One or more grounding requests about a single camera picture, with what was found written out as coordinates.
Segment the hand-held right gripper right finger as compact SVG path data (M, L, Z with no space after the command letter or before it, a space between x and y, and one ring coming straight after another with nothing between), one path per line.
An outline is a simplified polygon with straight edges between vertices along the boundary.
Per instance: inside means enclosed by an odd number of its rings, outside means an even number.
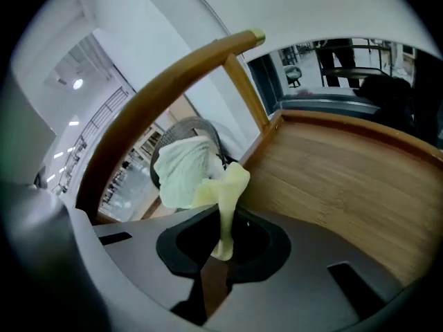
M329 267L347 264L388 303L402 283L336 233L289 216L258 212L291 241L284 265L263 282L236 284L206 322L211 331L340 331L360 322Z

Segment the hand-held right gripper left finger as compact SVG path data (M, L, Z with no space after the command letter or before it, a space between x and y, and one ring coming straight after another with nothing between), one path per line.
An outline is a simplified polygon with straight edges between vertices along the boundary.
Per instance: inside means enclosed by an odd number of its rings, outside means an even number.
M93 226L78 209L69 212L86 270L112 325L205 325L201 274L173 274L156 246L169 228L189 221L207 233L206 217L218 209L199 207L159 218Z

